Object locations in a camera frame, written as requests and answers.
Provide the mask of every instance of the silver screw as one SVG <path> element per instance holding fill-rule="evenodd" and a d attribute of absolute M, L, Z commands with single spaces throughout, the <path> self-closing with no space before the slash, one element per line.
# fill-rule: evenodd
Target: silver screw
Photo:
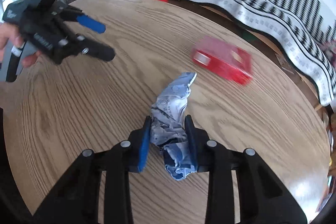
<path fill-rule="evenodd" d="M 214 140 L 207 141 L 207 146 L 209 147 L 215 147 L 217 145 L 217 142 Z"/>
<path fill-rule="evenodd" d="M 68 40 L 66 39 L 61 39 L 60 41 L 58 41 L 58 45 L 60 46 L 65 46 L 66 44 L 68 44 Z"/>
<path fill-rule="evenodd" d="M 82 155 L 84 157 L 90 157 L 92 155 L 92 150 L 91 149 L 85 149 L 83 152 L 82 152 Z"/>
<path fill-rule="evenodd" d="M 129 147 L 131 145 L 131 142 L 128 140 L 122 141 L 120 143 L 121 147 Z"/>
<path fill-rule="evenodd" d="M 85 48 L 84 50 L 82 50 L 82 54 L 87 54 L 89 52 L 89 48 Z"/>
<path fill-rule="evenodd" d="M 255 150 L 253 148 L 248 148 L 245 150 L 245 153 L 248 154 L 249 156 L 254 156 Z"/>

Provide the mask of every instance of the crumpled paper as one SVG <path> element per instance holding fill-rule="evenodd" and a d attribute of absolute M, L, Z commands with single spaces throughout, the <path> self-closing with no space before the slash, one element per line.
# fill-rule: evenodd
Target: crumpled paper
<path fill-rule="evenodd" d="M 171 82 L 152 105 L 151 143 L 166 151 L 166 170 L 175 180 L 196 172 L 191 164 L 187 135 L 183 129 L 184 111 L 190 95 L 190 85 L 196 72 L 184 72 Z"/>

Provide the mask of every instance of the label on red box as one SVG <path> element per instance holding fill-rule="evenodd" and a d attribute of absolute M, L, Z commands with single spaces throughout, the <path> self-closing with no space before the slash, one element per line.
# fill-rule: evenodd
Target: label on red box
<path fill-rule="evenodd" d="M 195 63 L 217 75 L 245 85 L 252 79 L 251 55 L 225 41 L 205 37 L 192 51 Z"/>

